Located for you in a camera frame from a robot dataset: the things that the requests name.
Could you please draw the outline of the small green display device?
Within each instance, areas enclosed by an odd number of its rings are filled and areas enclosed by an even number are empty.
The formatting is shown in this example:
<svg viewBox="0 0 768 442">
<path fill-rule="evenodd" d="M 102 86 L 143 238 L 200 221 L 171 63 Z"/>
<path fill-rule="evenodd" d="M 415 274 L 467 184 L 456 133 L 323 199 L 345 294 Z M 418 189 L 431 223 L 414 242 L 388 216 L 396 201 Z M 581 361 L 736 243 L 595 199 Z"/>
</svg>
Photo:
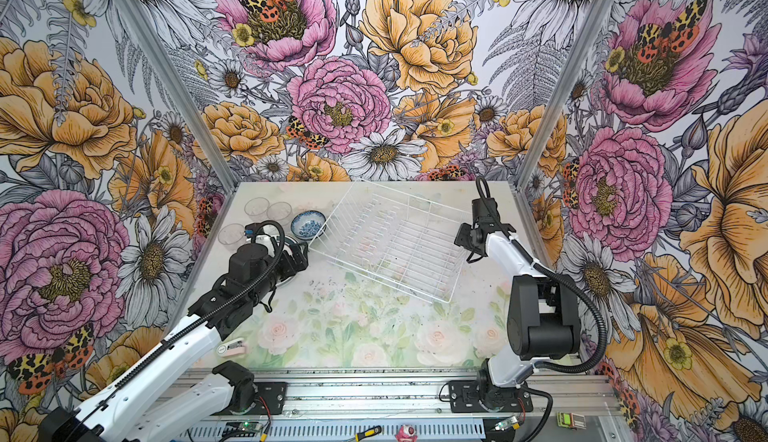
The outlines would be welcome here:
<svg viewBox="0 0 768 442">
<path fill-rule="evenodd" d="M 585 430 L 587 428 L 586 417 L 572 412 L 558 412 L 556 414 L 557 425 L 570 430 Z"/>
</svg>

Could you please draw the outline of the blue white porcelain bowl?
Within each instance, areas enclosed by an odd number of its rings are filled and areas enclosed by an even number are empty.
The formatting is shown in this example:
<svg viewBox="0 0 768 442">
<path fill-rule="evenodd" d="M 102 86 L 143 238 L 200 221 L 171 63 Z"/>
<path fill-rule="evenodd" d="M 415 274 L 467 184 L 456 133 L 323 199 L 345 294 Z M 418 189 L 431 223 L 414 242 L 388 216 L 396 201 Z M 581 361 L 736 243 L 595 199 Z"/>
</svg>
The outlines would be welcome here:
<svg viewBox="0 0 768 442">
<path fill-rule="evenodd" d="M 318 210 L 306 210 L 297 214 L 290 229 L 296 239 L 311 241 L 321 235 L 326 228 L 326 216 Z"/>
</svg>

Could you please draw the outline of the yellow handled screwdriver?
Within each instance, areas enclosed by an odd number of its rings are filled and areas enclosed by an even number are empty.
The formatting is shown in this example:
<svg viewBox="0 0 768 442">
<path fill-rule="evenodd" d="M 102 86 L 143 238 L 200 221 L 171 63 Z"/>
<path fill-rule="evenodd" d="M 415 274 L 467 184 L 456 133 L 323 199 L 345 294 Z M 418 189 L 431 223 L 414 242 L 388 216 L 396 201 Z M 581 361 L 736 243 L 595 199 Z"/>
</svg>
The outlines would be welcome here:
<svg viewBox="0 0 768 442">
<path fill-rule="evenodd" d="M 356 432 L 352 437 L 348 438 L 346 442 L 362 442 L 365 439 L 378 436 L 382 432 L 383 432 L 383 427 L 380 425 L 377 425 L 377 426 Z"/>
</svg>

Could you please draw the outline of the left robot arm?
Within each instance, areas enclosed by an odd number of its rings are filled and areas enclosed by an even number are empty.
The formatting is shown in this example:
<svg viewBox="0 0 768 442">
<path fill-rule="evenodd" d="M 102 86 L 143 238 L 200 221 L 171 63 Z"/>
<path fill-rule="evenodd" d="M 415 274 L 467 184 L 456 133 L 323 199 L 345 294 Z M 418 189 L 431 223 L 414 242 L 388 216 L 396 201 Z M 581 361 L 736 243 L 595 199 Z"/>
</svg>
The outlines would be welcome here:
<svg viewBox="0 0 768 442">
<path fill-rule="evenodd" d="M 57 408 L 38 427 L 41 441 L 168 441 L 195 421 L 263 404 L 253 373 L 226 361 L 202 382 L 157 406 L 157 399 L 215 349 L 255 308 L 271 307 L 278 285 L 306 270 L 308 245 L 256 238 L 231 255 L 228 270 L 147 354 L 77 408 Z"/>
</svg>

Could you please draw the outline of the small pink white object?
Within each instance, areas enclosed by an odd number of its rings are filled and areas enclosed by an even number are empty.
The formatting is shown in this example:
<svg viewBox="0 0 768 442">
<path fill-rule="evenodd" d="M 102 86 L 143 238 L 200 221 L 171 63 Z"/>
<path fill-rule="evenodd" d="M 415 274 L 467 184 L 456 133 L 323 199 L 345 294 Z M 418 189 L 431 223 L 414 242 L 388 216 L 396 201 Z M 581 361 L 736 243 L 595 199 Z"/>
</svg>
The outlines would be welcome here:
<svg viewBox="0 0 768 442">
<path fill-rule="evenodd" d="M 248 346 L 244 338 L 222 342 L 216 349 L 216 354 L 222 358 L 237 357 L 247 352 Z"/>
</svg>

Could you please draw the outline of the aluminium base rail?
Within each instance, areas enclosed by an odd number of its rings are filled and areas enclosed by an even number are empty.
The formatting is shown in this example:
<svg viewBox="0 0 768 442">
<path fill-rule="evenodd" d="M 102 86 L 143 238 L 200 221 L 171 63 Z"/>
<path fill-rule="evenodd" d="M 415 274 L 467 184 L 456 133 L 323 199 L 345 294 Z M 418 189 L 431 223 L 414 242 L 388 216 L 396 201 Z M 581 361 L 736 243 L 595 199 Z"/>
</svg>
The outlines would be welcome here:
<svg viewBox="0 0 768 442">
<path fill-rule="evenodd" d="M 449 381 L 473 382 L 473 368 L 280 369 L 255 371 L 257 383 L 287 385 L 281 417 L 442 417 L 451 414 Z M 618 415 L 619 402 L 603 376 L 541 371 L 530 388 L 550 393 L 555 412 L 587 416 Z"/>
</svg>

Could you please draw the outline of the white wire dish rack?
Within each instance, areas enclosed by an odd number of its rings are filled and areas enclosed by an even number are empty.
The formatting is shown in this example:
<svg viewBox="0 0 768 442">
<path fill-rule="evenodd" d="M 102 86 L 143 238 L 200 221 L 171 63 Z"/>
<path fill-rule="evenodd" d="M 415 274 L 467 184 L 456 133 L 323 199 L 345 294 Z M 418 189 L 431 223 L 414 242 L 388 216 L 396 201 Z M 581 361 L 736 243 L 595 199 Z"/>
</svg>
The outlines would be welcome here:
<svg viewBox="0 0 768 442">
<path fill-rule="evenodd" d="M 392 185 L 354 182 L 309 250 L 356 276 L 448 303 L 468 251 L 455 243 L 470 213 Z"/>
</svg>

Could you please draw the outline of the pink round object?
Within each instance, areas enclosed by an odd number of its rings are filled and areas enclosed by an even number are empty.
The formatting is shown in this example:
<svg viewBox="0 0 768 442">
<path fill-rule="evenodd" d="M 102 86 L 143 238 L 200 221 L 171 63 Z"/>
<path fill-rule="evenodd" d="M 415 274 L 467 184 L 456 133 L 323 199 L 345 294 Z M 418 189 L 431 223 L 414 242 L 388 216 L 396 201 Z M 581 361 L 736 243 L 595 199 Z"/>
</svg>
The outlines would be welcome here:
<svg viewBox="0 0 768 442">
<path fill-rule="evenodd" d="M 417 440 L 418 434 L 412 425 L 402 425 L 395 433 L 396 442 L 416 442 Z"/>
</svg>

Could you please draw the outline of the clear glass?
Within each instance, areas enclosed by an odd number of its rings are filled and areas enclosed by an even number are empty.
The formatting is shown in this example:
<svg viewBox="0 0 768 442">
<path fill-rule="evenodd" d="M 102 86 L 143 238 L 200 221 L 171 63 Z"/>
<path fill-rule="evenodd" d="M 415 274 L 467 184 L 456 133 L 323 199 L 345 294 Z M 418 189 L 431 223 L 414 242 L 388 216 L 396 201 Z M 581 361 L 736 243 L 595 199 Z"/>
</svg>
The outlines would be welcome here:
<svg viewBox="0 0 768 442">
<path fill-rule="evenodd" d="M 270 204 L 266 212 L 268 220 L 278 222 L 281 226 L 288 226 L 293 219 L 293 207 L 285 201 Z"/>
<path fill-rule="evenodd" d="M 271 203 L 267 198 L 256 197 L 246 202 L 244 212 L 251 221 L 260 222 L 266 220 L 270 206 Z"/>
<path fill-rule="evenodd" d="M 239 223 L 227 224 L 218 231 L 217 240 L 227 248 L 238 248 L 245 240 L 245 228 Z"/>
</svg>

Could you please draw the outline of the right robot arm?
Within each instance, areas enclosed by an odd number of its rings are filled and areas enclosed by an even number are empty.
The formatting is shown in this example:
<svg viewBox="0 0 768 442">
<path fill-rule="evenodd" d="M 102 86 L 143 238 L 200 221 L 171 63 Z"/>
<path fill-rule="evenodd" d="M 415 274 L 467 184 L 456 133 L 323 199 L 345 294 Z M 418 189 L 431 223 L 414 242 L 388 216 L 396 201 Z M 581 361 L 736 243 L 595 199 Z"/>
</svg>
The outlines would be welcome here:
<svg viewBox="0 0 768 442">
<path fill-rule="evenodd" d="M 560 360 L 579 350 L 578 297 L 519 242 L 500 220 L 494 198 L 472 201 L 473 222 L 460 226 L 455 244 L 470 251 L 467 261 L 489 258 L 511 279 L 506 333 L 500 351 L 481 365 L 477 401 L 489 411 L 521 410 L 516 400 L 526 380 L 541 369 L 578 374 L 580 365 Z"/>
</svg>

